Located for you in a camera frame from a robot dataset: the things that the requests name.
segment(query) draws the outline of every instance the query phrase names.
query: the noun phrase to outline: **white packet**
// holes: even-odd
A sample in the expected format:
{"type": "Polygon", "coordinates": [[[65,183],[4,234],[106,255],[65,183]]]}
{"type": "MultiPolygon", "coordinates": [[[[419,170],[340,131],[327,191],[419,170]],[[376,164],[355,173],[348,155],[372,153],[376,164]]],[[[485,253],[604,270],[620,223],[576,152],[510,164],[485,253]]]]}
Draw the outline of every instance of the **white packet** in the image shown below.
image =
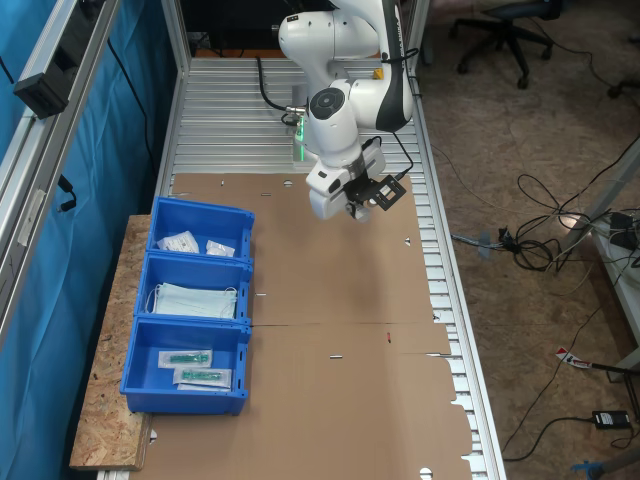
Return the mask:
{"type": "Polygon", "coordinates": [[[198,392],[227,392],[230,393],[230,388],[222,387],[207,387],[204,385],[189,385],[187,383],[179,383],[178,390],[195,390],[198,392]]]}
{"type": "Polygon", "coordinates": [[[217,255],[219,257],[233,257],[235,248],[227,247],[213,240],[207,241],[207,255],[217,255]]]}
{"type": "Polygon", "coordinates": [[[200,253],[198,242],[188,230],[172,237],[161,238],[158,240],[158,248],[172,252],[200,253]]]}
{"type": "Polygon", "coordinates": [[[158,352],[158,368],[184,368],[211,366],[213,350],[176,350],[158,352]]]}
{"type": "Polygon", "coordinates": [[[226,368],[176,368],[173,383],[231,388],[231,370],[226,368]]]}

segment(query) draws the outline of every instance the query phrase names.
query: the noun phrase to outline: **label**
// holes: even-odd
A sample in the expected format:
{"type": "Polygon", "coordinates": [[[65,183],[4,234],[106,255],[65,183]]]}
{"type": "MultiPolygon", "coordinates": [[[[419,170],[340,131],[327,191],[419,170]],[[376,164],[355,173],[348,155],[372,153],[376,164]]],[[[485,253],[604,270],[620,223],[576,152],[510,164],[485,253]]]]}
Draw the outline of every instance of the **label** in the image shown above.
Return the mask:
{"type": "Polygon", "coordinates": [[[600,420],[602,420],[603,425],[613,425],[613,417],[608,413],[601,413],[600,420]]]}
{"type": "Polygon", "coordinates": [[[558,357],[564,363],[576,368],[591,368],[591,362],[580,360],[578,357],[562,347],[560,347],[556,352],[556,357],[558,357]]]}
{"type": "Polygon", "coordinates": [[[186,241],[184,237],[173,237],[165,239],[165,245],[167,250],[174,252],[190,252],[193,253],[191,245],[186,241]]]}

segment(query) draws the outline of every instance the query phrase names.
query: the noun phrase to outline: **office chair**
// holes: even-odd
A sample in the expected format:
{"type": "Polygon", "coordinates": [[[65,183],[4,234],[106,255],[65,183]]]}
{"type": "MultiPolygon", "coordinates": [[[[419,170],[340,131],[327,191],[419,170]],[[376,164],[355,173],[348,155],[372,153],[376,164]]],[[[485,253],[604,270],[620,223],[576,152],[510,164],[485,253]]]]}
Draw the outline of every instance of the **office chair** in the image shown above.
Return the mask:
{"type": "Polygon", "coordinates": [[[518,80],[518,88],[527,88],[529,86],[529,66],[522,53],[518,39],[544,45],[546,47],[542,52],[542,58],[544,60],[551,58],[553,42],[547,37],[543,37],[524,28],[516,27],[513,21],[519,18],[532,17],[539,17],[543,20],[554,20],[560,16],[561,10],[562,0],[529,0],[510,3],[482,12],[489,17],[499,20],[498,22],[464,18],[457,19],[451,27],[451,30],[449,30],[449,38],[456,38],[458,36],[458,27],[460,26],[478,28],[491,32],[487,38],[464,54],[458,64],[458,73],[467,73],[469,71],[469,60],[489,45],[495,43],[496,50],[502,50],[506,42],[522,70],[522,76],[518,80]]]}
{"type": "MultiPolygon", "coordinates": [[[[640,45],[640,33],[634,33],[629,36],[629,41],[631,43],[635,43],[636,45],[640,45]]],[[[640,80],[623,80],[618,85],[614,85],[609,88],[609,96],[611,98],[618,98],[622,95],[622,92],[626,88],[635,88],[640,89],[640,80]]]]}

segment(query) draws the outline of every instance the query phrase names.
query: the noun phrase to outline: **floor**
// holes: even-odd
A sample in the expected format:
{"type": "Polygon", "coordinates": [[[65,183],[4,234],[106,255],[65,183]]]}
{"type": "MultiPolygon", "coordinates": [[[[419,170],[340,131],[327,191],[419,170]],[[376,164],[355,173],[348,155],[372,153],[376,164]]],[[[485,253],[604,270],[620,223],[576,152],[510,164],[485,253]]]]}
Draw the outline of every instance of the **floor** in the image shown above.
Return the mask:
{"type": "MultiPolygon", "coordinates": [[[[634,73],[640,78],[640,48],[627,42],[630,33],[640,30],[640,5],[618,1],[612,8],[613,3],[572,2],[560,19],[542,23],[560,44],[592,51],[596,70],[609,81],[634,73]]],[[[535,28],[526,21],[519,23],[535,28]]],[[[498,228],[508,225],[513,231],[547,213],[518,190],[520,174],[537,177],[558,199],[566,200],[638,134],[640,107],[627,97],[609,99],[606,86],[590,74],[585,55],[556,48],[545,62],[541,48],[523,44],[532,74],[529,89],[522,91],[516,88],[519,72],[508,49],[487,51],[471,63],[467,75],[458,75],[458,59],[483,34],[461,28],[458,38],[450,40],[447,30],[445,25],[430,27],[434,63],[419,74],[431,142],[450,158],[473,192],[510,210],[488,206],[469,194],[451,164],[434,150],[452,233],[478,238],[488,232],[497,240],[498,228]]],[[[616,202],[619,208],[640,205],[640,178],[631,183],[616,202]]],[[[588,204],[603,185],[585,192],[580,204],[588,204]]],[[[525,187],[545,199],[533,182],[525,187]]],[[[557,221],[549,221],[531,238],[564,234],[557,221]]],[[[580,325],[598,307],[602,308],[582,329],[572,353],[615,364],[635,348],[602,265],[568,262],[555,275],[520,269],[508,252],[491,252],[486,259],[475,247],[460,243],[455,252],[501,445],[551,378],[558,362],[555,350],[569,347],[580,325]],[[578,285],[592,265],[587,281],[575,292],[558,296],[578,285]]],[[[573,258],[595,258],[593,248],[584,245],[573,258]]],[[[609,383],[602,372],[563,365],[504,456],[525,454],[549,420],[590,417],[597,409],[629,410],[624,386],[609,383]]],[[[570,473],[569,467],[618,454],[609,443],[625,435],[626,431],[602,432],[586,423],[560,422],[547,431],[529,459],[506,464],[507,476],[584,478],[570,473]]],[[[631,479],[639,474],[637,464],[606,478],[631,479]]]]}

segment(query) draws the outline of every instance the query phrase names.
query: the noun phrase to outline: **metal rail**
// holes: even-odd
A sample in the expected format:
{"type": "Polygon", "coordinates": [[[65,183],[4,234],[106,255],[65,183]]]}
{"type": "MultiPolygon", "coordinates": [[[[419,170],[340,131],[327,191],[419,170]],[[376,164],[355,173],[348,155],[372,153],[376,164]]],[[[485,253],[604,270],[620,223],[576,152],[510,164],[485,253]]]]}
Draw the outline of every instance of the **metal rail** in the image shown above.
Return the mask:
{"type": "MultiPolygon", "coordinates": [[[[58,5],[68,4],[60,0],[58,5]]],[[[104,3],[64,112],[38,120],[25,109],[0,167],[0,348],[22,293],[58,178],[82,116],[120,0],[104,3]]],[[[48,23],[36,48],[59,34],[48,23]]]]}

